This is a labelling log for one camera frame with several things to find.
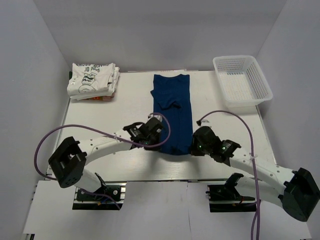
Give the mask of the blue t-shirt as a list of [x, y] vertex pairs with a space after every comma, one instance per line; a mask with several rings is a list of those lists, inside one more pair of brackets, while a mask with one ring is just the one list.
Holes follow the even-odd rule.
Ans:
[[160, 113], [169, 122], [169, 139], [160, 146], [168, 155], [188, 155], [193, 139], [192, 107], [190, 101], [190, 76], [179, 74], [165, 77], [153, 76], [153, 112]]

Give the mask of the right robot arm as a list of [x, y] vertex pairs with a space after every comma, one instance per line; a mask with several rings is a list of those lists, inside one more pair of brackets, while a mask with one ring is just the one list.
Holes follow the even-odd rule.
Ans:
[[292, 218], [307, 222], [320, 200], [320, 190], [308, 170], [292, 170], [253, 158], [240, 144], [220, 140], [208, 126], [193, 133], [191, 154], [210, 156], [218, 163], [257, 176], [254, 179], [235, 172], [224, 184], [209, 185], [206, 193], [212, 202], [259, 198], [281, 207]]

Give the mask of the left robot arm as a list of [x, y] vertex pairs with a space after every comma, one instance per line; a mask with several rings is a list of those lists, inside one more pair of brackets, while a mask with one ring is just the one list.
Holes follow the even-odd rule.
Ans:
[[133, 123], [115, 132], [89, 140], [65, 138], [48, 160], [61, 188], [75, 186], [85, 192], [105, 194], [107, 186], [98, 173], [86, 169], [89, 163], [118, 152], [137, 148], [157, 150], [164, 128], [160, 115], [152, 116], [146, 123]]

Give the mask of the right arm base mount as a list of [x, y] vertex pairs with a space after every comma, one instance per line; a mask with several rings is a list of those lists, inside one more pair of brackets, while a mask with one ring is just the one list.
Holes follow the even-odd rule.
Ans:
[[245, 196], [236, 190], [242, 173], [233, 173], [224, 183], [212, 183], [207, 186], [206, 194], [211, 213], [256, 212], [256, 199]]

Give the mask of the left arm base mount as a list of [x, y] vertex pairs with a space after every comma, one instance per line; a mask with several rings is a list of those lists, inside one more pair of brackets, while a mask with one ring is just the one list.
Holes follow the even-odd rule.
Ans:
[[77, 187], [73, 210], [119, 211], [124, 203], [126, 183], [105, 182], [95, 192]]

